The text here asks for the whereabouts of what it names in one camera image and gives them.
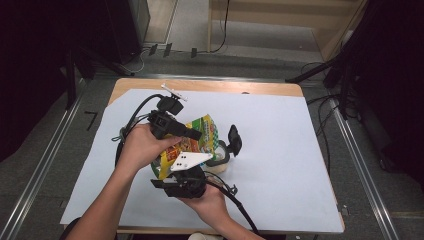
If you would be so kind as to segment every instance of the person's left hand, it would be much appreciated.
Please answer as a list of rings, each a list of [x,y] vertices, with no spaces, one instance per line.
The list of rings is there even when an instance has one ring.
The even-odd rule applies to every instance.
[[[168,147],[181,141],[181,137],[157,140],[150,131],[149,124],[136,125],[125,140],[117,167],[124,167],[130,173],[137,173],[149,165]]]

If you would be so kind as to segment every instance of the colorful packaging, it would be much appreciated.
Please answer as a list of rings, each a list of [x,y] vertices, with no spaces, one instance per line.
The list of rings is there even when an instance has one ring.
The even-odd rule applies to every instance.
[[[166,149],[152,164],[153,172],[159,180],[171,174],[170,167],[174,164],[180,152],[212,153],[215,160],[215,150],[218,148],[218,129],[209,115],[198,118],[186,124],[186,127],[196,129],[202,133],[199,141],[183,137],[181,142]]]

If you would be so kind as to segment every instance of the snack bag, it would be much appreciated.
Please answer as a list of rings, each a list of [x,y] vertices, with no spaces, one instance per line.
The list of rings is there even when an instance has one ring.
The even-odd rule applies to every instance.
[[[183,137],[181,142],[169,147],[160,154],[152,164],[153,172],[159,180],[163,180],[171,174],[170,167],[174,164],[180,152],[212,153],[215,160],[215,150],[218,148],[218,129],[209,115],[198,118],[186,124],[186,127],[196,129],[202,133],[199,141]]]

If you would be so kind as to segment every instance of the wooden table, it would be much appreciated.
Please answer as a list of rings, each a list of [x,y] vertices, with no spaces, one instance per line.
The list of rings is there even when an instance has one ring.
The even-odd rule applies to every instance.
[[[231,0],[228,21],[311,28],[324,61],[338,53],[360,21],[366,0]],[[208,51],[212,20],[225,20],[227,1],[209,0]]]
[[[80,173],[61,224],[81,216],[113,171],[116,143],[110,141],[132,112],[148,96],[167,92],[166,83],[189,101],[177,119],[181,122],[210,113],[226,136],[230,124],[243,140],[240,154],[220,176],[236,184],[241,201],[262,233],[341,233],[344,224],[298,85],[171,79],[120,79],[103,115],[93,147]],[[155,103],[146,104],[149,112]],[[150,168],[137,174],[118,232],[216,233],[194,211],[155,189]],[[237,207],[227,200],[231,216],[249,228]]]

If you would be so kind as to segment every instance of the hand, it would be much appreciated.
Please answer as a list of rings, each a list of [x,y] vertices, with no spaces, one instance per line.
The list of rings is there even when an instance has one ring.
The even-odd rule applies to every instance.
[[[181,141],[181,137],[157,140],[150,131],[149,124],[136,125],[125,140],[117,167],[125,167],[130,173],[137,173],[149,165],[168,147]]]
[[[206,191],[200,198],[179,198],[191,207],[206,224],[216,229],[223,220],[230,219],[225,205],[225,197],[219,189],[206,185]]]

